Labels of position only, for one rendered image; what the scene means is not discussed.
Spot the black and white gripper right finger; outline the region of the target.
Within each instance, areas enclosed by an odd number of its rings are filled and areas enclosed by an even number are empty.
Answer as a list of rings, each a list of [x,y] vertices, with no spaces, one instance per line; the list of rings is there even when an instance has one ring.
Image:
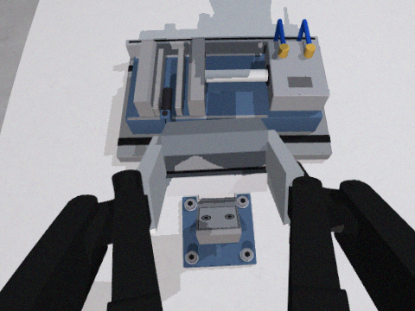
[[[322,187],[275,130],[268,130],[265,169],[290,227],[287,311],[350,311],[331,232],[378,311],[415,311],[415,231],[368,184]]]

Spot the grey flat bar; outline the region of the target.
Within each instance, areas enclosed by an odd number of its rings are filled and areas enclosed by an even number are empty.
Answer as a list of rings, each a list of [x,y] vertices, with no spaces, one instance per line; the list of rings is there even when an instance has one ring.
[[[155,116],[160,116],[160,110],[162,106],[162,94],[163,94],[163,82],[165,71],[165,53],[163,48],[158,49],[157,63],[156,63],[156,80],[153,98],[153,111]]]
[[[185,74],[185,52],[184,48],[178,48],[177,74],[176,74],[176,115],[183,114],[183,93],[184,93],[184,74]]]

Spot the grey rectangular block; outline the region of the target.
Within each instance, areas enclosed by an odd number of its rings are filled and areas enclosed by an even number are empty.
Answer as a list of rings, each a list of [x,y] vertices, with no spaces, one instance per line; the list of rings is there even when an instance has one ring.
[[[168,197],[267,192],[260,117],[167,122],[161,143]]]

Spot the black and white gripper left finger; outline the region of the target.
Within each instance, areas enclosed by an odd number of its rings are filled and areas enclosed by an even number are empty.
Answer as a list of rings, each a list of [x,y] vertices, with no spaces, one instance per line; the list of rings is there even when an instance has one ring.
[[[150,234],[160,219],[166,175],[161,136],[154,136],[136,170],[112,176],[113,200],[71,199],[0,291],[0,311],[81,311],[108,244],[112,301],[106,311],[163,311]]]

